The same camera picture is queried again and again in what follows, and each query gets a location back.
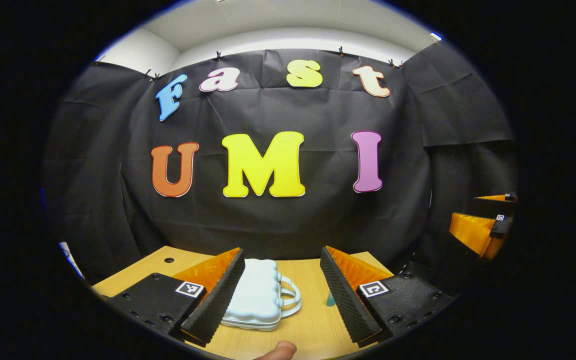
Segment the finger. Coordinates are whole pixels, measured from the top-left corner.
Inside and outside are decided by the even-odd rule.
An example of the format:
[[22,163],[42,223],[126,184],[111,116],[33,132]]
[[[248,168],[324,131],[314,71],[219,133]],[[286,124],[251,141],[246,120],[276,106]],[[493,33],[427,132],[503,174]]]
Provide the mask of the finger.
[[290,341],[279,341],[270,352],[254,360],[291,360],[297,352],[297,346]]

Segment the blue letter f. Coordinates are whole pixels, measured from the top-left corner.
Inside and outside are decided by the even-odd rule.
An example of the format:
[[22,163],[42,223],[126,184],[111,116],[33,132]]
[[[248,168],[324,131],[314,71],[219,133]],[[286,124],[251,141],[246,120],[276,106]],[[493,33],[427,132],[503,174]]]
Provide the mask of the blue letter f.
[[180,84],[185,82],[186,79],[188,79],[188,76],[182,73],[157,93],[156,98],[159,99],[159,105],[161,107],[159,121],[164,121],[179,107],[179,103],[174,101],[173,98],[179,99],[181,97],[182,90]]

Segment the black cloth backdrop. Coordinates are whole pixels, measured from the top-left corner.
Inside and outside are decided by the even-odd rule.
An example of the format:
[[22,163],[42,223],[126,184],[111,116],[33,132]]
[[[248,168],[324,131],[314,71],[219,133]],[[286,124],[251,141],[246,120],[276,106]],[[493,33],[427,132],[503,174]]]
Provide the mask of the black cloth backdrop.
[[[315,60],[323,82],[292,88],[286,66]],[[352,70],[383,73],[386,98],[366,92]],[[218,68],[238,68],[238,87],[204,93]],[[160,89],[181,74],[179,108],[159,121]],[[222,139],[244,133],[263,155],[279,132],[303,134],[299,176],[306,194],[276,198],[252,189],[226,198],[228,157]],[[353,132],[378,132],[383,187],[355,193]],[[228,54],[158,80],[94,63],[63,97],[44,159],[48,216],[90,283],[162,246],[217,255],[243,248],[247,258],[317,258],[322,246],[370,251],[391,271],[416,251],[432,269],[435,236],[475,196],[515,192],[512,132],[491,89],[464,58],[435,43],[401,68],[366,57],[311,49]],[[179,178],[176,147],[196,142],[192,186],[179,198],[152,183],[156,146],[174,149],[168,178]],[[250,188],[244,177],[244,185]]]

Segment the table surface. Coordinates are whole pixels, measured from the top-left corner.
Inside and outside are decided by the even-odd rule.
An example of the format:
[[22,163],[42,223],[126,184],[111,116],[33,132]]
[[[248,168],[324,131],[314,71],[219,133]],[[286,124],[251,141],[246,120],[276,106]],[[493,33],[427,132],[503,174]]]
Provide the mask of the table surface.
[[[392,275],[368,252],[354,253],[352,256]],[[112,297],[153,272],[174,276],[212,257],[164,246],[97,283],[93,289],[98,294]],[[174,261],[165,262],[166,258],[173,258]],[[350,340],[337,306],[326,306],[329,287],[320,268],[320,259],[277,260],[276,263],[277,271],[290,278],[299,288],[300,310],[282,318],[279,326],[270,332],[244,330],[219,324],[212,341],[205,348],[190,342],[186,344],[234,360],[253,360],[272,350],[280,340],[297,345],[294,360],[325,360],[359,351],[357,344]]]

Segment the letter m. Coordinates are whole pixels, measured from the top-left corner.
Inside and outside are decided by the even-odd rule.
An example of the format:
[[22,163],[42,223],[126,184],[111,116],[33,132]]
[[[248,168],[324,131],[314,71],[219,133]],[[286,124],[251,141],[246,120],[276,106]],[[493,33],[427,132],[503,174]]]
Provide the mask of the letter m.
[[227,198],[245,198],[249,189],[243,184],[243,174],[257,196],[261,196],[270,175],[274,172],[274,183],[270,195],[299,197],[306,193],[306,187],[299,180],[299,145],[304,135],[294,131],[279,132],[274,136],[262,156],[246,134],[224,137],[222,145],[228,149],[228,186],[223,194]]

